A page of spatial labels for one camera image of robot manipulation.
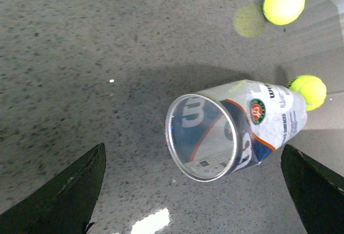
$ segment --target label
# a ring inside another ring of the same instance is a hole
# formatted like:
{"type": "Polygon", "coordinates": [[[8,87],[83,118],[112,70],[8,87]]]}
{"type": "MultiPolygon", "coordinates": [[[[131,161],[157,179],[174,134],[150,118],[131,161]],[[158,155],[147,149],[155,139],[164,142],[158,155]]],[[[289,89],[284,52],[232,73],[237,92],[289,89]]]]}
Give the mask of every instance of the label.
{"type": "Polygon", "coordinates": [[[265,118],[266,108],[264,103],[258,99],[254,98],[249,103],[251,110],[251,120],[253,124],[260,125],[265,118]]]}

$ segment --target yellow tennis ball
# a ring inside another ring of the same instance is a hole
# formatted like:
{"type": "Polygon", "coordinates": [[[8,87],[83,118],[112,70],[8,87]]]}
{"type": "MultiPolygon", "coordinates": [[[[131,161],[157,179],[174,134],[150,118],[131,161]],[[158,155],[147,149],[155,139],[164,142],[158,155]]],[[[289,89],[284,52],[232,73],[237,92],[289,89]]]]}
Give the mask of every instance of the yellow tennis ball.
{"type": "Polygon", "coordinates": [[[290,81],[288,88],[303,96],[307,111],[320,107],[326,98],[326,85],[314,75],[296,77],[290,81]]]}
{"type": "Polygon", "coordinates": [[[285,25],[296,20],[305,8],[305,0],[265,0],[264,15],[276,25],[285,25]]]}

